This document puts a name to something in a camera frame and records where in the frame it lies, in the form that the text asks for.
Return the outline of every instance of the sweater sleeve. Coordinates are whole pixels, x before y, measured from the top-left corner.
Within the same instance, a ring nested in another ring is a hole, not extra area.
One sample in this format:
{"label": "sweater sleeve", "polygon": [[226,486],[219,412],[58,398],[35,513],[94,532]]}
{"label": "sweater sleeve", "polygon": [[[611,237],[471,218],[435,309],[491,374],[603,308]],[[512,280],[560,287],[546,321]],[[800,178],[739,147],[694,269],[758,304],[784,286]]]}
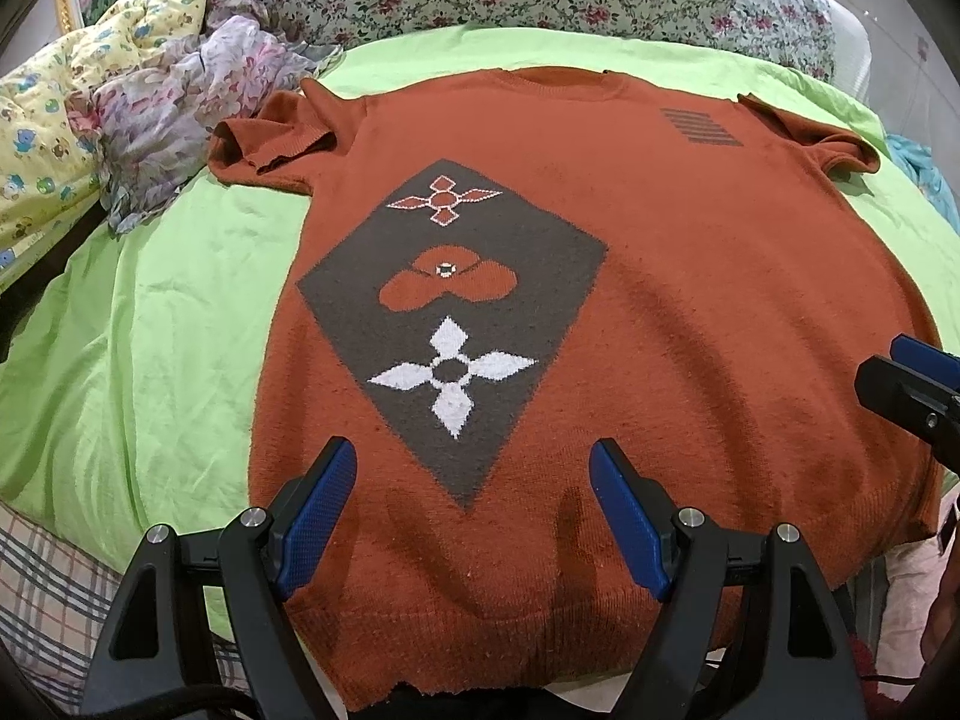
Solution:
{"label": "sweater sleeve", "polygon": [[880,169],[877,150],[851,130],[774,108],[754,95],[740,95],[738,101],[776,136],[798,143],[823,172],[836,167],[852,172]]}
{"label": "sweater sleeve", "polygon": [[275,92],[256,117],[224,119],[211,138],[210,172],[227,184],[311,194],[313,177],[323,172],[317,158],[342,151],[337,124],[349,118],[336,110],[347,101],[326,93],[321,102],[316,94]]}

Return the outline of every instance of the yellow cartoon quilt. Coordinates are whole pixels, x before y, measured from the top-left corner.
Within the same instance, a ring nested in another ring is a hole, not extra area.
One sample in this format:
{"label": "yellow cartoon quilt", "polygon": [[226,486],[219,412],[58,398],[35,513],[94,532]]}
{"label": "yellow cartoon quilt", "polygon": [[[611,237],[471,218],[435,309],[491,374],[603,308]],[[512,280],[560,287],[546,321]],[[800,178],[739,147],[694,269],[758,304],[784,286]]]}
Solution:
{"label": "yellow cartoon quilt", "polygon": [[96,25],[64,35],[0,79],[0,292],[99,199],[96,148],[66,113],[89,93],[197,34],[206,0],[118,0]]}

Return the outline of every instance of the metal screw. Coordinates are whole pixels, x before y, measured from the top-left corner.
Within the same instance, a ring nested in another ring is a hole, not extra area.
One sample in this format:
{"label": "metal screw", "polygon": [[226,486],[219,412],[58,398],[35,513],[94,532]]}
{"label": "metal screw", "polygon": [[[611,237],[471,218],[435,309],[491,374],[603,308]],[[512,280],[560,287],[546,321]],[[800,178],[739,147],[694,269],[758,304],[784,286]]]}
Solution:
{"label": "metal screw", "polygon": [[267,520],[267,512],[264,512],[261,507],[253,506],[240,514],[240,524],[245,528],[256,528],[258,525],[262,525]]}
{"label": "metal screw", "polygon": [[776,534],[786,541],[788,544],[792,544],[794,541],[800,540],[800,531],[794,525],[791,525],[789,522],[781,523],[776,527]]}
{"label": "metal screw", "polygon": [[707,521],[707,517],[704,517],[703,512],[689,506],[686,509],[680,509],[678,517],[680,517],[680,522],[683,522],[688,528],[699,528]]}
{"label": "metal screw", "polygon": [[170,529],[166,525],[155,525],[147,531],[147,541],[151,544],[160,544],[167,536],[170,536]]}

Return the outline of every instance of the light blue fabric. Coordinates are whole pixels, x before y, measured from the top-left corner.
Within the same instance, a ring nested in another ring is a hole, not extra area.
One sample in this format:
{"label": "light blue fabric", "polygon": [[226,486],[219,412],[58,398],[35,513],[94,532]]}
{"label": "light blue fabric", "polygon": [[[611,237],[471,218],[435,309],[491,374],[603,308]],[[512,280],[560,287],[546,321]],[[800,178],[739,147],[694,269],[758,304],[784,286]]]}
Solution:
{"label": "light blue fabric", "polygon": [[939,167],[933,164],[929,147],[902,135],[888,135],[887,148],[896,166],[920,187],[930,204],[960,235],[960,213],[957,212],[956,199]]}

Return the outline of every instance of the orange sweater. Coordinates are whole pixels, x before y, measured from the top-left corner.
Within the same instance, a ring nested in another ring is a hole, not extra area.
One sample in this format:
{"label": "orange sweater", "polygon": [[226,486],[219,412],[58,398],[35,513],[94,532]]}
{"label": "orange sweater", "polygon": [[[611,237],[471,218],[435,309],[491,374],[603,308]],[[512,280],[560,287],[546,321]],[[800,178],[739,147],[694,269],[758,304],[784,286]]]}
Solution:
{"label": "orange sweater", "polygon": [[220,125],[220,180],[313,196],[250,493],[356,445],[288,605],[348,707],[632,664],[658,607],[590,491],[599,437],[721,525],[798,524],[832,586],[932,533],[928,452],[853,393],[897,333],[939,343],[827,178],[878,164],[753,97],[556,68],[358,100],[309,80]]}

